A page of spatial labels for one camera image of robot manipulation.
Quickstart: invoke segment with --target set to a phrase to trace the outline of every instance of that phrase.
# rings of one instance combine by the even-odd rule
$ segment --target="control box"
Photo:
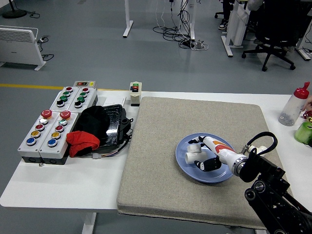
[[[81,112],[98,101],[95,81],[76,81],[64,87],[52,106],[44,110],[18,148],[25,162],[64,164],[68,156],[67,133]]]
[[[78,113],[70,113],[67,119],[61,115],[57,118],[39,150],[44,163],[65,164],[68,156],[66,135],[72,131],[77,119]]]
[[[74,85],[75,87],[85,87],[85,88],[96,88],[97,83],[95,81],[81,81],[77,80],[75,81]]]
[[[59,112],[51,110],[43,111],[38,117],[18,148],[18,152],[25,162],[43,162],[39,150],[58,117]]]
[[[90,106],[94,106],[98,101],[96,88],[80,88],[73,98],[67,110],[81,113]]]
[[[65,111],[68,110],[69,106],[75,100],[74,98],[81,91],[78,87],[64,87],[53,102],[50,110],[52,111]]]
[[[131,82],[129,91],[131,106],[139,106],[141,101],[142,83],[137,81]]]

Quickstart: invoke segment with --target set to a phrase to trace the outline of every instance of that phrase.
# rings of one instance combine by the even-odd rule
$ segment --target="person's hand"
[[[302,111],[312,111],[312,96],[308,97],[306,103],[302,107]]]

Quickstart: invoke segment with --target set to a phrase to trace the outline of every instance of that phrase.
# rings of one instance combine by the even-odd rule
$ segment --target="plastic bottle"
[[[297,88],[294,91],[278,118],[278,121],[281,124],[285,126],[293,126],[297,121],[301,109],[309,96],[309,91],[307,90],[309,84],[310,82],[305,82],[303,88]]]

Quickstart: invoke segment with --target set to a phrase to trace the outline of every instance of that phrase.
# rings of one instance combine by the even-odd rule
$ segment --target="red cloth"
[[[78,151],[87,147],[91,146],[92,150],[95,150],[99,147],[99,139],[94,135],[83,131],[68,133],[66,141],[71,145],[69,149],[70,157],[75,157]]]

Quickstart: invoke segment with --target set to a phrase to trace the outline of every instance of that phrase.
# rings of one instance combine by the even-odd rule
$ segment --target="gray floor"
[[[165,41],[152,31],[160,25],[161,14],[167,27],[173,23],[168,0],[130,1],[130,18],[134,25],[128,38],[125,30],[124,1],[119,0],[16,0],[18,8],[40,13],[20,19],[0,17],[0,25],[35,27],[38,37],[48,36],[42,54],[55,57],[38,72],[34,66],[5,64],[0,68],[1,84],[70,86],[75,80],[96,80],[103,89],[128,89],[132,81],[141,81],[146,91],[291,94],[295,88],[311,81],[311,62],[296,52],[288,55],[296,69],[276,58],[261,71],[263,55],[241,58],[243,49],[233,49],[228,58],[221,42],[215,11],[219,1],[202,0],[195,24],[196,39],[209,45],[207,51],[179,48],[177,42]],[[174,19],[179,4],[174,6]],[[9,10],[0,9],[0,14]],[[245,48],[253,48],[243,41]],[[0,86],[0,194],[20,161],[17,148],[38,113],[53,102],[59,90],[7,88]],[[77,213],[12,211],[0,207],[0,233],[76,234],[82,230]],[[100,233],[253,233],[230,230],[223,226],[160,218],[99,214],[95,234]]]

